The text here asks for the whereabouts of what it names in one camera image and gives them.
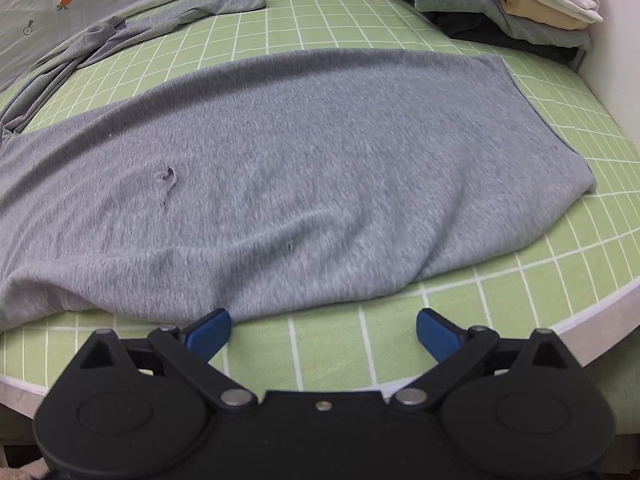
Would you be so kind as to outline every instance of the carrot print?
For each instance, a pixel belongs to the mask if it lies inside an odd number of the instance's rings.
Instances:
[[[72,1],[73,0],[60,0],[60,3],[56,7],[56,10],[62,10],[62,9],[68,10],[69,5],[71,4]]]

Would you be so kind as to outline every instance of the metal screw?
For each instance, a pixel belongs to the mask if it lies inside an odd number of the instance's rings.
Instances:
[[[422,404],[427,397],[427,392],[420,388],[404,388],[396,393],[396,400],[405,406]]]
[[[318,410],[319,412],[328,412],[333,407],[332,403],[328,400],[318,400],[315,406],[316,410]]]
[[[244,406],[254,400],[254,396],[244,388],[232,388],[231,390],[222,392],[220,400],[227,406]]]

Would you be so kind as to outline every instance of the green grid fabric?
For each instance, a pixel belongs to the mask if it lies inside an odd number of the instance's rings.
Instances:
[[[499,54],[532,105],[587,158],[597,193],[578,200],[521,251],[386,298],[241,324],[212,360],[217,368],[257,393],[376,387],[434,365],[415,338],[415,315],[424,306],[461,326],[487,324],[523,337],[640,276],[640,157],[585,83],[537,56],[449,40],[399,0],[269,0],[267,9],[199,20],[79,70],[25,134],[214,64],[336,47]],[[49,387],[100,327],[142,337],[155,326],[99,311],[50,316],[0,337],[0,374]]]

